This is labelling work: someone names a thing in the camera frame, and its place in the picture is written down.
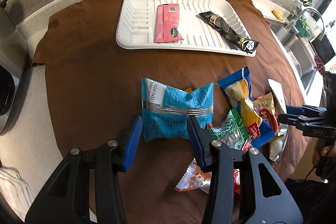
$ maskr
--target person's hand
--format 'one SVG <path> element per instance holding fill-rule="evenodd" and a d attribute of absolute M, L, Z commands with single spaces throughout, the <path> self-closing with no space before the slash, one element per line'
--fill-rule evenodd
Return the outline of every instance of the person's hand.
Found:
<path fill-rule="evenodd" d="M 314 151 L 313 151 L 313 157 L 312 157 L 313 166 L 315 166 L 320 161 L 320 156 L 316 150 L 317 145 L 318 145 L 318 140 L 315 142 L 315 145 L 314 145 Z M 326 156 L 329 149 L 330 149 L 330 146 L 323 147 L 321 150 L 321 156 L 322 157 Z M 336 146 L 334 145 L 331 151 L 329 152 L 328 157 L 335 157 L 335 156 L 336 156 Z"/>

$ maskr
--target white towel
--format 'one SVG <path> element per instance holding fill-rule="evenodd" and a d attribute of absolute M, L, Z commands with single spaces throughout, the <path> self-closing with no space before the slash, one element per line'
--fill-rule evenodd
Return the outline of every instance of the white towel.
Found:
<path fill-rule="evenodd" d="M 25 220 L 33 197 L 28 184 L 22 181 L 20 175 L 12 169 L 0 168 L 0 194 L 13 211 Z"/>

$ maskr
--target green container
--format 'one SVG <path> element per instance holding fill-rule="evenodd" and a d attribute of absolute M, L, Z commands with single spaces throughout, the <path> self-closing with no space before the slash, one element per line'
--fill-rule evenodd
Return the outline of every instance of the green container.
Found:
<path fill-rule="evenodd" d="M 310 37 L 310 33 L 304 28 L 300 21 L 297 21 L 295 27 L 299 31 L 299 37 Z"/>

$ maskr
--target faucet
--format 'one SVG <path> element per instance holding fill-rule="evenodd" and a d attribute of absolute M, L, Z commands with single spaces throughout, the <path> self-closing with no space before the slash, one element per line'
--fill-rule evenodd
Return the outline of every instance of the faucet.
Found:
<path fill-rule="evenodd" d="M 322 33 L 319 34 L 319 36 L 317 37 L 321 41 L 322 38 L 324 37 L 325 33 L 326 33 L 326 29 L 324 27 L 324 22 L 323 22 L 323 19 L 322 19 L 322 16 L 321 16 L 320 12 L 318 10 L 316 10 L 314 7 L 306 7 L 305 9 L 303 9 L 301 12 L 299 12 L 299 14 L 295 18 L 293 18 L 290 22 L 288 22 L 285 25 L 285 28 L 287 29 L 287 31 L 291 31 L 291 30 L 295 31 L 295 29 L 296 29 L 295 28 L 296 22 L 299 20 L 299 18 L 302 16 L 302 14 L 305 11 L 308 11 L 308 10 L 311 10 L 311 11 L 314 11 L 315 13 L 317 13 L 317 15 L 319 16 L 319 18 L 322 20 L 323 30 L 322 30 Z"/>

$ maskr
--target black snack package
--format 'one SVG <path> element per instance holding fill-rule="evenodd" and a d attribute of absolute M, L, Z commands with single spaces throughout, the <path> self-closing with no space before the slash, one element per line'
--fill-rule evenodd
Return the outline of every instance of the black snack package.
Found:
<path fill-rule="evenodd" d="M 227 40 L 229 40 L 231 43 L 237 46 L 240 50 L 248 53 L 253 53 L 257 48 L 259 44 L 258 41 L 241 37 L 219 15 L 216 15 L 211 11 L 200 13 L 199 15 L 215 31 L 223 35 Z"/>

